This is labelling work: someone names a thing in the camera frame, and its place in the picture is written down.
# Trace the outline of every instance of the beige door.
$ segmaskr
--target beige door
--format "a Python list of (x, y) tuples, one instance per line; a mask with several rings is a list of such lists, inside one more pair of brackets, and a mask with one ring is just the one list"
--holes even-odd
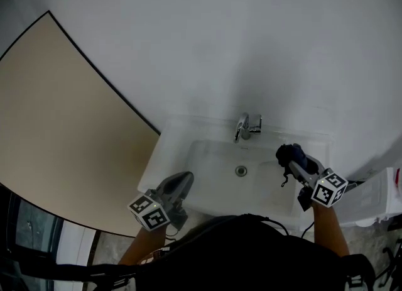
[(134, 236), (158, 139), (48, 13), (0, 60), (0, 182), (70, 221)]

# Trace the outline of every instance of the white wall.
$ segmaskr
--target white wall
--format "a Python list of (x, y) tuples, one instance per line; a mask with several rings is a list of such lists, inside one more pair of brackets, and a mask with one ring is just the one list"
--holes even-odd
[(345, 175), (401, 135), (402, 0), (16, 3), (27, 16), (50, 9), (159, 129), (169, 113), (261, 113), (334, 135), (333, 166)]

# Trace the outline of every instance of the person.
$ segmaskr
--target person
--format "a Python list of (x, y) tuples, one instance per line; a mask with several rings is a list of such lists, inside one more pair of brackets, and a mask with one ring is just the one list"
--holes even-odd
[(267, 217), (223, 216), (168, 246), (166, 226), (141, 229), (119, 264), (141, 268), (136, 290), (370, 290), (372, 266), (349, 254), (334, 209), (312, 207), (314, 243), (281, 234)]

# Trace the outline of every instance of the sink basin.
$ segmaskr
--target sink basin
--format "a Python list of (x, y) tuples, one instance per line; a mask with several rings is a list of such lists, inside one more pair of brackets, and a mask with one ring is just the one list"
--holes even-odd
[[(285, 181), (275, 150), (212, 140), (190, 145), (185, 168), (194, 173), (186, 204), (211, 215), (250, 212), (292, 216), (296, 180)], [(245, 175), (236, 168), (246, 169)]]

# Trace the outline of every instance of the floor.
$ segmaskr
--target floor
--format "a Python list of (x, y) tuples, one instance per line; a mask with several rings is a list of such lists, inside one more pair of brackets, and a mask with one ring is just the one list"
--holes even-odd
[[(175, 238), (180, 239), (188, 232), (189, 229), (211, 218), (210, 216), (194, 211), (190, 211), (190, 213), (189, 220), (186, 222), (184, 228), (175, 236)], [(393, 250), (396, 240), (398, 238), (402, 238), (402, 229), (387, 232), (386, 228), (388, 224), (388, 222), (382, 222), (375, 223), (368, 228), (360, 228), (357, 226), (351, 228), (342, 228), (345, 239), (349, 246), (350, 253), (361, 253), (365, 255), (373, 265), (376, 274), (380, 273), (388, 265), (388, 257), (386, 254), (383, 254), (383, 248), (388, 246)], [(175, 229), (169, 227), (167, 233), (174, 234)], [(290, 231), (290, 234), (301, 236), (302, 232)], [(304, 238), (313, 242), (314, 232), (308, 231)], [(127, 250), (132, 240), (132, 238), (117, 236), (109, 233), (101, 233), (95, 251), (93, 264), (118, 263), (119, 259)], [(93, 287), (89, 286), (88, 291), (91, 290), (93, 290)]]

